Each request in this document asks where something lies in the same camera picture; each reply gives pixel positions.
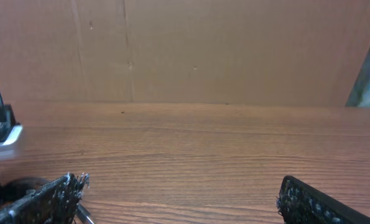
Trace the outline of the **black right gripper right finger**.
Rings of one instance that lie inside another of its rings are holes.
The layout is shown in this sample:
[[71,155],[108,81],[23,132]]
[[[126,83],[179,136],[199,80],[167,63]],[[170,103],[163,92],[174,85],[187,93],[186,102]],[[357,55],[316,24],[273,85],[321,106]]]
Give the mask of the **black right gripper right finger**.
[[286,224],[370,224],[370,217],[291,175],[283,178],[276,206]]

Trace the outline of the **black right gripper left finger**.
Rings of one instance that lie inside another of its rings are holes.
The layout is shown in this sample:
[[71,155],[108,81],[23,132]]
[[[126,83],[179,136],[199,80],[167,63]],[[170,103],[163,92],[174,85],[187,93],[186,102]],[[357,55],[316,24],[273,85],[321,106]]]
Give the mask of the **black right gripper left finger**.
[[24,177],[0,190],[0,224],[90,222],[89,211],[80,204],[90,175],[67,173],[53,181]]

